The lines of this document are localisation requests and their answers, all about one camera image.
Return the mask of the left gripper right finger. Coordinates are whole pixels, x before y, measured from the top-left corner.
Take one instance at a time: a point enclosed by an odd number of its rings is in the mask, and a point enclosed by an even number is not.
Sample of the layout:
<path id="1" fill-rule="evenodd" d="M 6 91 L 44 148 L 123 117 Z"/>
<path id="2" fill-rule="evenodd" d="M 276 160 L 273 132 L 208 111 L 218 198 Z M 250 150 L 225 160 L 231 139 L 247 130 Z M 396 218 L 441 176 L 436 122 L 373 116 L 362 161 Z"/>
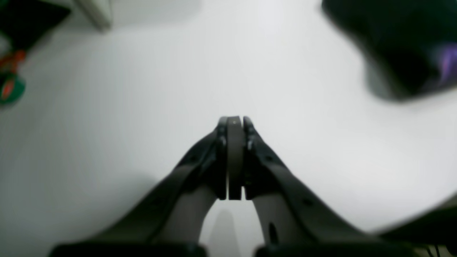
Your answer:
<path id="1" fill-rule="evenodd" d="M 380 239 L 350 225 L 291 173 L 243 118 L 246 197 L 253 201 L 267 244 L 379 243 Z"/>

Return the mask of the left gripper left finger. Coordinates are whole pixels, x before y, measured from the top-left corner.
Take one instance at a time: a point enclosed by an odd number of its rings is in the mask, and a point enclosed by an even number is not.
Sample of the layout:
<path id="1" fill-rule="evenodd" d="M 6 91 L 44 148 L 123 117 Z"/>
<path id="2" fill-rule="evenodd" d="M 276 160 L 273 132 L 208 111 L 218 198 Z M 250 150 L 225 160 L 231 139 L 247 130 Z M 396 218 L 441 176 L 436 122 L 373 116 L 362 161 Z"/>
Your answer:
<path id="1" fill-rule="evenodd" d="M 91 247 L 197 243 L 216 200 L 240 200 L 243 125 L 222 117 L 127 215 L 84 242 Z"/>

